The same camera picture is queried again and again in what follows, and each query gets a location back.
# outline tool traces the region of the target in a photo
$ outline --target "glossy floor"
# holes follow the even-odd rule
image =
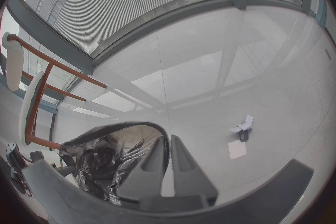
[[[153,32],[113,55],[58,107],[53,141],[98,126],[151,121],[181,138],[219,189],[249,192],[297,158],[317,169],[333,139],[335,48],[317,21],[278,7],[220,9]],[[254,117],[238,157],[230,129]],[[330,165],[335,158],[328,156]],[[173,195],[168,169],[164,195]]]

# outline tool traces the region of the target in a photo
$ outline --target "chair backrest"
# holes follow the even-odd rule
[[[28,125],[28,121],[31,117],[36,117],[36,115],[32,115],[32,108],[36,100],[37,91],[40,88],[44,73],[38,72],[34,78],[31,80],[29,87],[24,95],[22,107],[19,116],[19,135],[20,140],[23,146],[27,146],[30,144],[29,141],[26,141],[26,128]]]
[[[2,36],[2,45],[7,49],[6,77],[7,86],[14,92],[19,88],[23,70],[24,53],[20,43],[16,40],[8,41],[10,33]]]

